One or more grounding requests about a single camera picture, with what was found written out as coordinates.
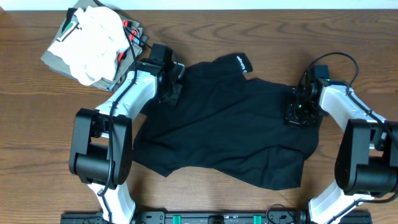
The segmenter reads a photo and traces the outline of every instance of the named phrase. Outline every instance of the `crumpled black fabric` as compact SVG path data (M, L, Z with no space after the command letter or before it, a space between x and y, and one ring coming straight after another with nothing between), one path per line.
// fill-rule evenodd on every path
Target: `crumpled black fabric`
M164 177L194 166L266 189L299 187L319 126L286 126L292 86L246 80L251 71L245 54L188 67L176 107L149 101L141 111L147 119L134 141L134 160Z

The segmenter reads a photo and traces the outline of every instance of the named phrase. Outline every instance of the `white cloth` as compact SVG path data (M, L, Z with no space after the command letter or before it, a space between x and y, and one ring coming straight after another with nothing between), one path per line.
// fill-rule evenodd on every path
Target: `white cloth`
M122 20L107 7L81 8L49 51L69 65L71 75L83 85L101 78L114 80L118 54L129 47Z

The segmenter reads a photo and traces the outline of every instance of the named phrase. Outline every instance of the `white wall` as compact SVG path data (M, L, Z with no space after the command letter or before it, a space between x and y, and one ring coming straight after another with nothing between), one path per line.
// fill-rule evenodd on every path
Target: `white wall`
M0 0L7 11L66 10L77 0ZM118 9L398 9L398 0L100 0Z

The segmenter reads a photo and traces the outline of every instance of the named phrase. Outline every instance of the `wooden surface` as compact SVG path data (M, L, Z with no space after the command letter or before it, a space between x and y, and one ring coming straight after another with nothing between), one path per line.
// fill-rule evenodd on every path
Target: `wooden surface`
M344 51L361 71L357 95L373 110L398 121L397 11L131 11L150 43L169 45L185 65L245 52L254 72L268 81L296 84L316 57ZM59 223L63 212L97 211L93 192L68 170L76 112L95 108L110 93L51 72L40 56L65 12L6 12L0 22L0 223ZM350 80L351 62L322 61L335 79ZM135 132L144 120L134 123ZM320 143L306 161L302 186L260 189L216 170L180 169L164 178L133 163L127 180L142 208L169 211L265 211L273 203L302 207L334 179L342 132L325 118ZM398 202L362 205L375 223L397 223Z

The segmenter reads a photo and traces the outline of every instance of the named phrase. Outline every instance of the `brown table surface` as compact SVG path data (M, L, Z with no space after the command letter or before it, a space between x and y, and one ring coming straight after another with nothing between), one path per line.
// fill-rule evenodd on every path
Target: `brown table surface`
M245 52L248 77L294 85L316 57L344 51L361 69L357 95L398 121L397 11L129 11L150 43L169 45L185 65ZM0 223L59 223L63 212L93 212L93 192L68 170L76 112L95 108L111 93L50 71L40 56L65 12L5 12L0 22ZM335 79L350 80L344 57L322 60ZM135 132L145 117L134 124ZM323 120L320 142L305 162L302 186L271 191L213 169L187 167L164 178L133 162L127 180L141 208L168 211L265 211L273 203L303 207L334 179L342 132ZM397 223L398 202L362 205L375 223Z

